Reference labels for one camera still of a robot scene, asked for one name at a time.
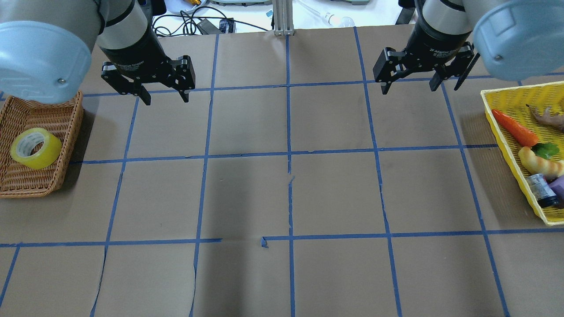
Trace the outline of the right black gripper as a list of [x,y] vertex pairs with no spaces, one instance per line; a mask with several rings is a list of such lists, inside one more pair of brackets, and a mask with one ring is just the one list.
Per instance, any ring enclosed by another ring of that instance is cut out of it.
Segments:
[[419,72],[435,71],[430,89],[456,77],[459,90],[481,54],[468,42],[471,26],[461,0],[399,0],[403,9],[414,9],[418,20],[402,52],[384,48],[373,67],[375,82],[387,95],[393,82]]

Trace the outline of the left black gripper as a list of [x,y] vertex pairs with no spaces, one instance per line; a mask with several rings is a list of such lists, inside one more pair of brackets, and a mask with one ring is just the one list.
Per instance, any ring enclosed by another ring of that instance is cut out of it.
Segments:
[[108,58],[102,65],[101,78],[120,95],[137,96],[147,106],[151,105],[151,96],[142,83],[164,80],[165,86],[188,103],[189,93],[196,87],[191,57],[167,57],[137,0],[109,0],[108,6],[104,30],[97,37],[97,45]]

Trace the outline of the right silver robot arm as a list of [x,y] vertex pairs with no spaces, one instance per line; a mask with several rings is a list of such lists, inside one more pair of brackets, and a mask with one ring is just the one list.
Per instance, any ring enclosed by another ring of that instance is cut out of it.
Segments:
[[459,90],[481,59],[503,81],[521,81],[563,66],[564,3],[561,0],[400,0],[418,20],[403,50],[384,48],[373,67],[384,95],[393,82],[433,72],[435,91],[457,78]]

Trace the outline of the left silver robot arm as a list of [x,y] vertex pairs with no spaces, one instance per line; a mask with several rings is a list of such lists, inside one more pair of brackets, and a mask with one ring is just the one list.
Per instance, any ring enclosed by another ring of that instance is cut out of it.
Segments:
[[107,57],[101,78],[123,96],[149,105],[145,84],[179,92],[196,87],[191,58],[169,58],[152,29],[163,0],[3,0],[1,91],[41,103],[70,100],[92,63],[95,45]]

